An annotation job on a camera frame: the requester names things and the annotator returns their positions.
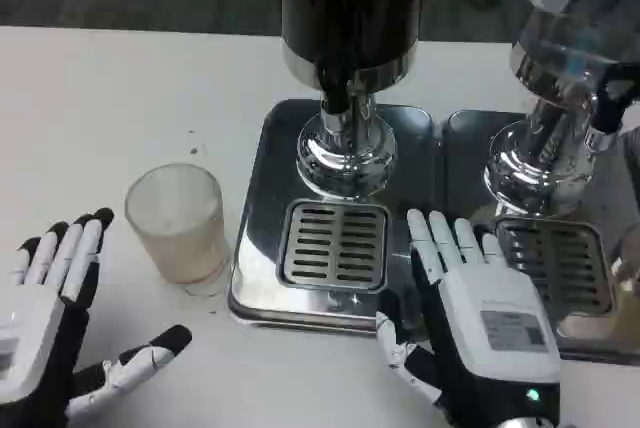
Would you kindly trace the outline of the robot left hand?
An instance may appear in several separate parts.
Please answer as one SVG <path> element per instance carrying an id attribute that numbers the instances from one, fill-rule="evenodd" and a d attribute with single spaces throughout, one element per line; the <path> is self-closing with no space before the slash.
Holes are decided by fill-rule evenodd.
<path id="1" fill-rule="evenodd" d="M 114 213 L 100 208 L 27 239 L 1 272 L 1 424 L 69 427 L 111 408 L 191 343 L 174 325 L 113 360 L 76 368 Z"/>

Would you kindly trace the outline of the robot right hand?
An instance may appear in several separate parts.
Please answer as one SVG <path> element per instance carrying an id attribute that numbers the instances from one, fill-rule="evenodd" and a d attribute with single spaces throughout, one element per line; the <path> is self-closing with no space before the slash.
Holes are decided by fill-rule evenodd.
<path id="1" fill-rule="evenodd" d="M 411 268 L 428 344 L 385 290 L 376 339 L 387 366 L 452 427 L 556 427 L 561 357 L 532 279 L 508 266 L 497 237 L 443 213 L 407 213 Z"/>

